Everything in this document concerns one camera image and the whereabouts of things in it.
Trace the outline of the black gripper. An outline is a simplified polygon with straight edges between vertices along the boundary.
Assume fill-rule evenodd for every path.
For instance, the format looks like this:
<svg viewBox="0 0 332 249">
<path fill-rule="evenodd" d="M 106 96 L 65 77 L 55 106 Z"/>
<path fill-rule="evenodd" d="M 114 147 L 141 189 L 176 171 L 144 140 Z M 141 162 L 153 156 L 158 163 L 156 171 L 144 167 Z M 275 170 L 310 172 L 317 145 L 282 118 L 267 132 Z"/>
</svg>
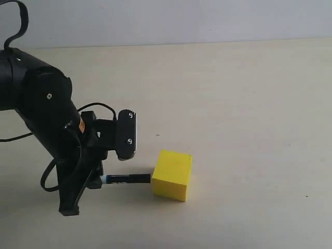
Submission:
<svg viewBox="0 0 332 249">
<path fill-rule="evenodd" d="M 57 163 L 60 206 L 63 216 L 79 215 L 78 202 L 86 188 L 101 189 L 103 163 L 108 151 L 115 149 L 117 115 L 112 119 L 98 119 L 91 110 L 80 113 L 85 125 L 83 134 L 74 136 L 73 155 Z"/>
</svg>

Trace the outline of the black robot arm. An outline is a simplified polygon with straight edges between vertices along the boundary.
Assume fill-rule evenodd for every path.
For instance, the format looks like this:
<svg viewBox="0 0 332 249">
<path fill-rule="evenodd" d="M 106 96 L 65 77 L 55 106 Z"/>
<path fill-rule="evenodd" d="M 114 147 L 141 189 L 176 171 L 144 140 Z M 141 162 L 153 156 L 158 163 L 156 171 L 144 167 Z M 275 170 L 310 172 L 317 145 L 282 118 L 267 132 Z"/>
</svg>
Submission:
<svg viewBox="0 0 332 249">
<path fill-rule="evenodd" d="M 19 49 L 1 51 L 1 110 L 15 110 L 51 154 L 40 184 L 56 169 L 58 184 L 49 191 L 59 193 L 64 216 L 78 215 L 83 191 L 100 187 L 116 131 L 115 120 L 79 112 L 71 96 L 72 82 L 59 69 Z"/>
</svg>

